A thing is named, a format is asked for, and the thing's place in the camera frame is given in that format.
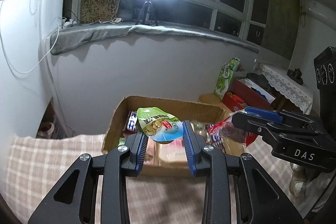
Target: white lace cloth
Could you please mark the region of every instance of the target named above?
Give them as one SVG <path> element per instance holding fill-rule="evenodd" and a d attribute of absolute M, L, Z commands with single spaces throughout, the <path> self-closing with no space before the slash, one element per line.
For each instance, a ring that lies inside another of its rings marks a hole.
<path fill-rule="evenodd" d="M 287 76 L 286 70 L 279 67 L 259 64 L 256 69 L 266 77 L 272 87 L 299 107 L 304 114 L 310 114 L 313 92 L 305 84 L 299 85 Z"/>

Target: tripod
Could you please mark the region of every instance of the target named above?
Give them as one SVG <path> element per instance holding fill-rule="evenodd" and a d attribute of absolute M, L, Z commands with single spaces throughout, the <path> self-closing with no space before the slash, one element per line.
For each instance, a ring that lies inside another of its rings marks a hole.
<path fill-rule="evenodd" d="M 138 19 L 136 20 L 136 23 L 135 23 L 136 25 L 139 24 L 142 13 L 143 13 L 142 25 L 150 25 L 146 22 L 148 22 L 149 16 L 152 15 L 152 17 L 154 18 L 155 25 L 158 26 L 158 22 L 156 20 L 156 14 L 154 10 L 154 5 L 152 4 L 151 0 L 146 0 L 145 3 L 143 4 L 143 7 L 141 8 L 139 12 Z"/>

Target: silver screw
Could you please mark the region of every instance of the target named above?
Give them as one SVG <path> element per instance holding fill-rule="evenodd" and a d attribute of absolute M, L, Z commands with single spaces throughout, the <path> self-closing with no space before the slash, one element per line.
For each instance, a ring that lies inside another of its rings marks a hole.
<path fill-rule="evenodd" d="M 82 160 L 82 161 L 86 161 L 90 158 L 90 155 L 89 154 L 82 154 L 80 155 L 79 159 Z"/>
<path fill-rule="evenodd" d="M 252 159 L 252 156 L 251 156 L 251 154 L 249 154 L 249 153 L 244 153 L 244 154 L 242 154 L 242 156 L 241 156 L 244 160 L 250 160 L 250 159 Z"/>
<path fill-rule="evenodd" d="M 211 145 L 205 145 L 205 146 L 203 147 L 203 149 L 204 149 L 205 151 L 207 151 L 207 152 L 210 152 L 210 151 L 213 150 L 213 146 L 211 146 Z"/>
<path fill-rule="evenodd" d="M 118 146 L 118 151 L 119 152 L 125 152 L 128 149 L 126 145 L 119 145 Z"/>

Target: gray cloth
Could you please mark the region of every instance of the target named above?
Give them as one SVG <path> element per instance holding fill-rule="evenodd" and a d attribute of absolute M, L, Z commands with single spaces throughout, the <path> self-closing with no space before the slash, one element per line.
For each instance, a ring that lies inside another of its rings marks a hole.
<path fill-rule="evenodd" d="M 134 25 L 132 22 L 122 22 L 120 24 L 93 23 L 90 25 L 75 25 L 66 27 L 59 32 L 58 40 L 51 50 L 51 54 L 59 55 L 76 49 L 87 43 L 98 42 L 104 39 L 125 37 L 129 33 L 143 35 L 183 35 L 186 37 L 205 37 L 236 44 L 240 47 L 258 53 L 259 47 L 256 44 L 243 41 L 238 37 L 210 31 L 208 29 L 195 26 L 180 26 L 167 23 L 160 23 L 160 26 Z M 57 31 L 50 37 L 50 46 L 55 43 Z"/>

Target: checkered cloth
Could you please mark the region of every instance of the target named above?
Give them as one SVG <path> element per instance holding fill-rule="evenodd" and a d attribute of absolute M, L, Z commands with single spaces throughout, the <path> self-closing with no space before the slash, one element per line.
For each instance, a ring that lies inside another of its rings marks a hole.
<path fill-rule="evenodd" d="M 278 159 L 271 155 L 272 147 L 265 143 L 261 136 L 245 148 L 245 152 L 250 153 L 278 184 L 281 190 L 290 198 L 289 183 L 292 179 L 292 169 L 290 163 Z"/>
<path fill-rule="evenodd" d="M 3 197 L 23 224 L 70 165 L 83 153 L 101 155 L 104 135 L 63 140 L 16 137 L 11 146 Z M 100 223 L 102 177 L 95 223 Z M 200 223 L 205 178 L 127 178 L 131 223 Z"/>

